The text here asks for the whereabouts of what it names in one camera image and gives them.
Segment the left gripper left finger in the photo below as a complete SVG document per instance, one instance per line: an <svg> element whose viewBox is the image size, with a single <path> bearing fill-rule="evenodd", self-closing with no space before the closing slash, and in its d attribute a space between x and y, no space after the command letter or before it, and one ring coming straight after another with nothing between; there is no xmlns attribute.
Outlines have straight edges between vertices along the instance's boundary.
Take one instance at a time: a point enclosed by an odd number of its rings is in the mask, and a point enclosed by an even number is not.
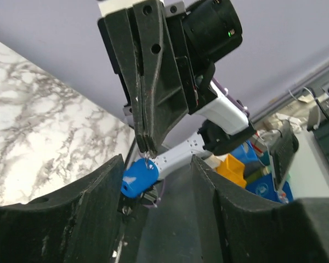
<svg viewBox="0 0 329 263"><path fill-rule="evenodd" d="M147 213L119 210L123 170L117 155L28 204L0 207L0 262L136 262Z"/></svg>

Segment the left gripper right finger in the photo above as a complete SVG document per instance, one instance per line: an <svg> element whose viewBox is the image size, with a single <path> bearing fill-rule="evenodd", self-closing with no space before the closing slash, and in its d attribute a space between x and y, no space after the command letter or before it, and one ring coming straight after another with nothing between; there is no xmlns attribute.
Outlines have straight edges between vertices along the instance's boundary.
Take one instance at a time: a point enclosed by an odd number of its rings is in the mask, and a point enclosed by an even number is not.
<svg viewBox="0 0 329 263"><path fill-rule="evenodd" d="M204 262L329 262L329 198L280 204L191 160Z"/></svg>

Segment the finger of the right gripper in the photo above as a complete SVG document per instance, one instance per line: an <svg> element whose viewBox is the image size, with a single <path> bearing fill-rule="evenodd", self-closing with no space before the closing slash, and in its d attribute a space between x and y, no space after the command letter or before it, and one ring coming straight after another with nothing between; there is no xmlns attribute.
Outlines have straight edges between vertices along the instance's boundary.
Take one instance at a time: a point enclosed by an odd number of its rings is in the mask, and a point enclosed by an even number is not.
<svg viewBox="0 0 329 263"><path fill-rule="evenodd" d="M115 74L129 94L132 107L135 138L141 152L147 152L144 139L144 120L141 95L141 76L136 40L133 37L129 9L120 9L104 17L106 50Z"/></svg>
<svg viewBox="0 0 329 263"><path fill-rule="evenodd" d="M144 139L155 158L168 133L187 114L172 41L161 1L134 6L143 61L141 95Z"/></svg>

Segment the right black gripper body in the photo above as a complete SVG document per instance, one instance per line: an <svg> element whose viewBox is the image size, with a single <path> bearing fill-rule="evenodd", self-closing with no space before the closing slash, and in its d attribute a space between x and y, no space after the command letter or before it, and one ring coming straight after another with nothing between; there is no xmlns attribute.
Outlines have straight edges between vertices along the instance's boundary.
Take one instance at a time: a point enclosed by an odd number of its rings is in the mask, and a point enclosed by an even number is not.
<svg viewBox="0 0 329 263"><path fill-rule="evenodd" d="M210 86L214 64L196 50L188 26L203 5L139 1L98 20L133 128L171 129L217 97Z"/></svg>

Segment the metal keyring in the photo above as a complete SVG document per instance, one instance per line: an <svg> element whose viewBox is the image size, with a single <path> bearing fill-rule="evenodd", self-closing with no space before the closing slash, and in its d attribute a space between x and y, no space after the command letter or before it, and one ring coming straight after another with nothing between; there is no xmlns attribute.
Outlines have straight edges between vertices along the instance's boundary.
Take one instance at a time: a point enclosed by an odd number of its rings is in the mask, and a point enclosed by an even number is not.
<svg viewBox="0 0 329 263"><path fill-rule="evenodd" d="M152 161L150 159L149 152L144 153L144 162L145 162L145 166L146 166L147 169L149 169L149 170L153 169L153 164L152 164Z"/></svg>

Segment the blue key tag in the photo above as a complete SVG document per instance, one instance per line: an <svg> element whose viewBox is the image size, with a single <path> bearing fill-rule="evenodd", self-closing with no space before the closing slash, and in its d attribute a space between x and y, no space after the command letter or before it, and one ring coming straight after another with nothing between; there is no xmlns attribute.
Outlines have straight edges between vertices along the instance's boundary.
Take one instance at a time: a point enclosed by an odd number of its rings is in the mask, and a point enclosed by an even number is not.
<svg viewBox="0 0 329 263"><path fill-rule="evenodd" d="M121 192L126 197L138 197L157 181L159 171L153 161L152 164L153 169L147 169L144 158L141 158L123 173Z"/></svg>

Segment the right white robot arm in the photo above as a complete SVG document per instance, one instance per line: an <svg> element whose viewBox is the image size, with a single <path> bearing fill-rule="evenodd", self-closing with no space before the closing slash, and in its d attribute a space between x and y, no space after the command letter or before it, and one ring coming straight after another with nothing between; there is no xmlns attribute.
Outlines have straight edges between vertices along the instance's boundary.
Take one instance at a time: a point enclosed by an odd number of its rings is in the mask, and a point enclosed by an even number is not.
<svg viewBox="0 0 329 263"><path fill-rule="evenodd" d="M121 208L156 205L155 185L190 163L220 156L254 133L247 108L214 78L242 43L230 1L102 1L98 28L144 157L123 173Z"/></svg>

